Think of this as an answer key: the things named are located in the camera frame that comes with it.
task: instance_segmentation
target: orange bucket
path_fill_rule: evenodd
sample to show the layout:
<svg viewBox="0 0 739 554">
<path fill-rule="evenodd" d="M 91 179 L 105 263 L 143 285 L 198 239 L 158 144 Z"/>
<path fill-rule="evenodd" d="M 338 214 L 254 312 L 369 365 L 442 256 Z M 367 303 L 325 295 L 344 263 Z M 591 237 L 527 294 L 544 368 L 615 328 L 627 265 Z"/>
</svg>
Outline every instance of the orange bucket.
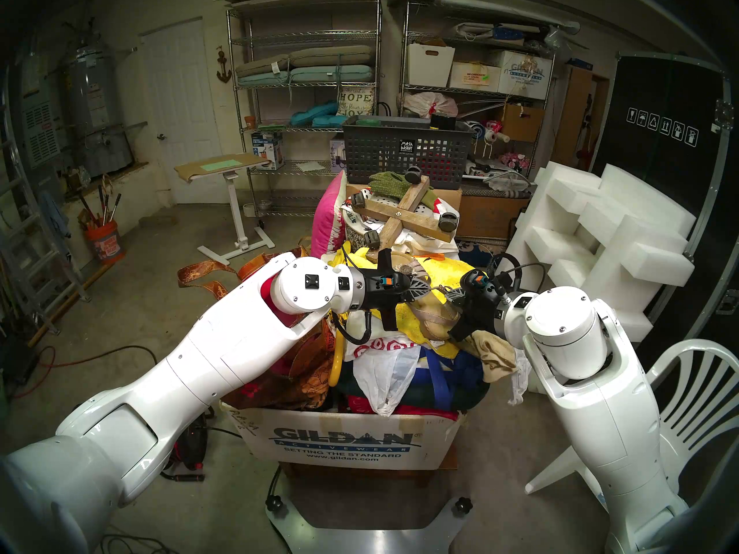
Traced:
<svg viewBox="0 0 739 554">
<path fill-rule="evenodd" d="M 85 238 L 92 244 L 95 255 L 104 264 L 114 264 L 125 256 L 124 249 L 120 247 L 118 224 L 115 220 L 99 228 L 85 231 Z"/>
</svg>

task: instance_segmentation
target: white door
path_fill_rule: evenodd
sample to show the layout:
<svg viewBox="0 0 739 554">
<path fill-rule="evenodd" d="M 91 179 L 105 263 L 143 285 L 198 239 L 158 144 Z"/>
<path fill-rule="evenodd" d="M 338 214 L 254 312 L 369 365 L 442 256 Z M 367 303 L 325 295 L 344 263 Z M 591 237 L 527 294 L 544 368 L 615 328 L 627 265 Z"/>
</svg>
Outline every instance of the white door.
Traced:
<svg viewBox="0 0 739 554">
<path fill-rule="evenodd" d="M 142 37 L 149 100 L 162 159 L 177 204 L 226 203 L 220 174 L 182 180 L 174 167 L 220 154 L 208 84 L 202 20 L 166 27 Z"/>
</svg>

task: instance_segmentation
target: white table stand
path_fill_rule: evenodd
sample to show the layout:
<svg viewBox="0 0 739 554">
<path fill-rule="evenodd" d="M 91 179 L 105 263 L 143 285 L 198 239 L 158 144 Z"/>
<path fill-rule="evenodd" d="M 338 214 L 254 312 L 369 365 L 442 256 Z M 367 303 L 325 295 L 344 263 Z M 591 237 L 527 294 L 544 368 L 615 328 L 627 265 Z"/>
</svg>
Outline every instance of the white table stand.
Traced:
<svg viewBox="0 0 739 554">
<path fill-rule="evenodd" d="M 206 248 L 206 246 L 200 246 L 198 248 L 200 252 L 205 254 L 210 259 L 219 261 L 221 264 L 224 264 L 226 266 L 230 264 L 229 260 L 231 258 L 236 258 L 237 256 L 241 256 L 242 254 L 251 252 L 256 248 L 261 248 L 262 246 L 267 246 L 267 248 L 275 247 L 274 242 L 272 242 L 270 237 L 267 236 L 266 232 L 264 232 L 263 229 L 261 229 L 259 226 L 255 226 L 254 230 L 262 239 L 253 244 L 249 244 L 249 238 L 246 237 L 246 233 L 244 232 L 244 222 L 241 218 L 241 208 L 239 207 L 239 201 L 236 200 L 236 187 L 234 186 L 234 180 L 238 177 L 239 175 L 236 173 L 235 170 L 223 172 L 223 178 L 225 179 L 226 187 L 228 188 L 228 200 L 231 203 L 231 215 L 234 217 L 236 237 L 238 238 L 236 242 L 234 242 L 234 246 L 236 246 L 236 249 L 222 255 L 216 254 L 210 248 Z"/>
</svg>

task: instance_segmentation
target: pink pillow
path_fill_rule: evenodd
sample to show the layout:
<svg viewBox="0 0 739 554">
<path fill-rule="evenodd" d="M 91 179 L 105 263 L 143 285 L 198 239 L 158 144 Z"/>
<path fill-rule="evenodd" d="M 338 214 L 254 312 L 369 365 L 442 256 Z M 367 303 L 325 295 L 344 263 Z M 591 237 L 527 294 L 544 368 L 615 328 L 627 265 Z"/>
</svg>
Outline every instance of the pink pillow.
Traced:
<svg viewBox="0 0 739 554">
<path fill-rule="evenodd" d="M 318 203 L 310 235 L 310 255 L 320 258 L 337 251 L 345 240 L 341 205 L 347 199 L 347 175 L 342 171 L 331 181 Z"/>
</svg>

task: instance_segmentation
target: wooden cross dolly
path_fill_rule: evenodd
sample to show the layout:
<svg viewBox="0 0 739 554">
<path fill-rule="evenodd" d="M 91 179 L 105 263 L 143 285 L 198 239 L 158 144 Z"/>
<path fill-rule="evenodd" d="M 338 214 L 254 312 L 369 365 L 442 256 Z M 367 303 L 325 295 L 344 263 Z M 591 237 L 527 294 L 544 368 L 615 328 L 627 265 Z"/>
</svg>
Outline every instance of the wooden cross dolly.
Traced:
<svg viewBox="0 0 739 554">
<path fill-rule="evenodd" d="M 367 200 L 361 192 L 352 195 L 352 209 L 357 214 L 385 221 L 382 232 L 378 234 L 372 230 L 364 235 L 364 243 L 372 250 L 367 253 L 367 258 L 371 261 L 376 261 L 378 250 L 390 248 L 395 244 L 395 239 L 403 228 L 444 242 L 451 242 L 451 233 L 457 229 L 459 218 L 451 212 L 445 212 L 438 220 L 414 212 L 429 190 L 429 177 L 422 175 L 421 169 L 417 166 L 412 166 L 406 172 L 405 178 L 411 183 L 411 188 L 397 207 L 376 200 Z"/>
</svg>

